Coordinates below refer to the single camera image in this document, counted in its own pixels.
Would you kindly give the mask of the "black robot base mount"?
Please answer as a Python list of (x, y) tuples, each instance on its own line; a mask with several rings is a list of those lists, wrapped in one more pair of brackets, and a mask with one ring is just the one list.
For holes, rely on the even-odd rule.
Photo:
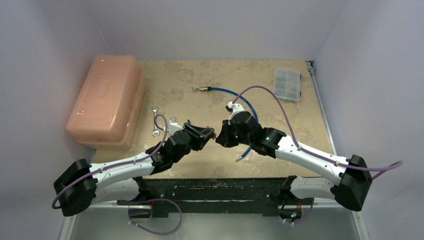
[(301, 207), (311, 198), (299, 199), (291, 192), (295, 176), (250, 178), (162, 178), (135, 179), (138, 194), (133, 199), (149, 204), (152, 217), (170, 213), (261, 214), (264, 217), (302, 216)]

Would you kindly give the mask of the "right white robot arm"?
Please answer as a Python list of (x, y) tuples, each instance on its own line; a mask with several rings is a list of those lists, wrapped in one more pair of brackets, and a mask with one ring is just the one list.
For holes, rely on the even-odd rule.
[(282, 200), (288, 204), (306, 198), (330, 199), (359, 212), (373, 181), (362, 157), (346, 158), (296, 145), (283, 131), (262, 127), (247, 111), (223, 120), (215, 141), (225, 148), (247, 145), (259, 155), (289, 161), (317, 173), (318, 177), (296, 176), (288, 181), (280, 191)]

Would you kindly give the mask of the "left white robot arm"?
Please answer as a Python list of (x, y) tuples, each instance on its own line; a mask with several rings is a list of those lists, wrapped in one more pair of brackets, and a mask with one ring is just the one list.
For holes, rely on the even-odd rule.
[(184, 123), (170, 137), (133, 157), (92, 164), (78, 159), (54, 181), (56, 197), (51, 207), (65, 217), (79, 214), (94, 203), (104, 202), (104, 196), (110, 194), (107, 187), (164, 172), (190, 152), (202, 150), (215, 136), (212, 127)]

